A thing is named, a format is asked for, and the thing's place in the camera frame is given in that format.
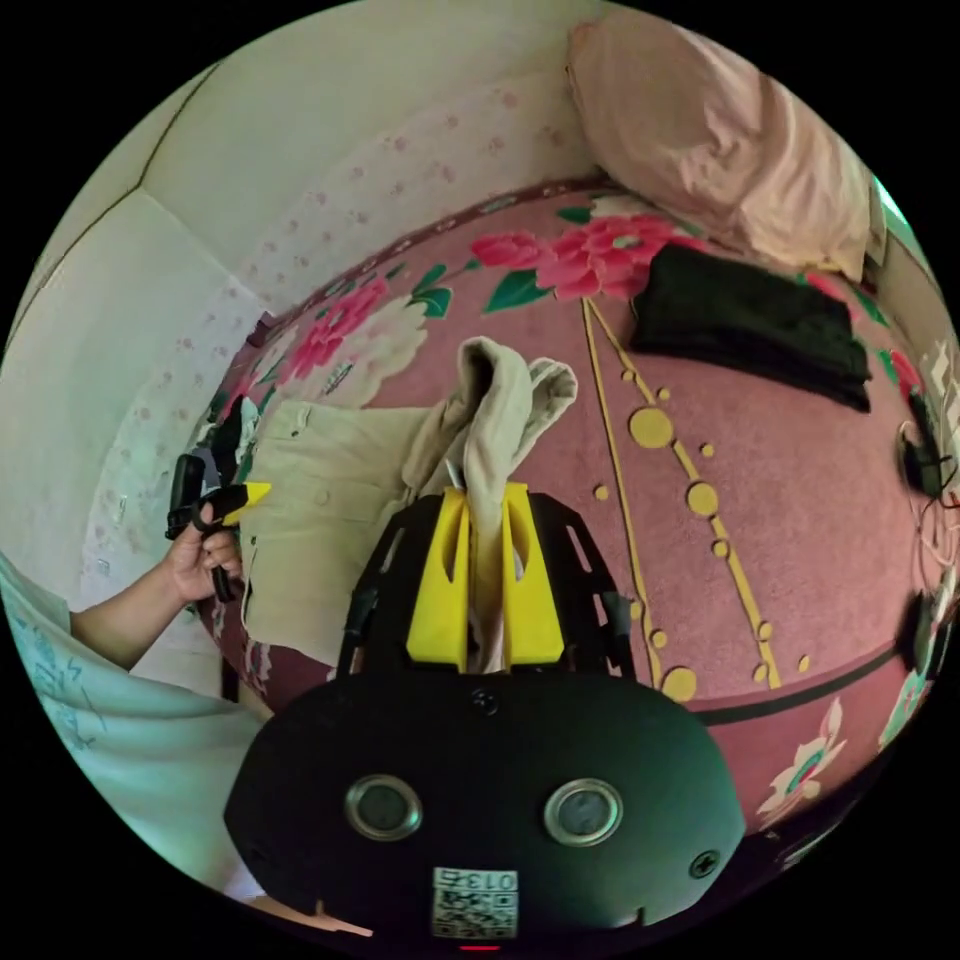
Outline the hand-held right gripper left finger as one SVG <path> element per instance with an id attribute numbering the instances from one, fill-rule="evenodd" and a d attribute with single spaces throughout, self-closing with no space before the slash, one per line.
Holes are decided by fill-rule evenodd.
<path id="1" fill-rule="evenodd" d="M 466 494 L 447 488 L 427 547 L 406 651 L 420 666 L 468 665 L 470 516 Z"/>

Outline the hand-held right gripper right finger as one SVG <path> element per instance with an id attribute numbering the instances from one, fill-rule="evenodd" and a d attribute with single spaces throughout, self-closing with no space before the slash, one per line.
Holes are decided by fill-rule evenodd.
<path id="1" fill-rule="evenodd" d="M 506 667 L 551 667 L 564 638 L 526 485 L 509 482 L 502 502 L 503 658 Z"/>

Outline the person's left hand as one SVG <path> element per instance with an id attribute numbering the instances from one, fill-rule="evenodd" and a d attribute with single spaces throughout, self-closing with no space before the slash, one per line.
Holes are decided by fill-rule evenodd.
<path id="1" fill-rule="evenodd" d="M 190 524 L 173 542 L 167 563 L 184 606 L 216 594 L 214 573 L 218 569 L 227 575 L 229 582 L 243 578 L 239 543 L 231 528 L 206 533 Z"/>

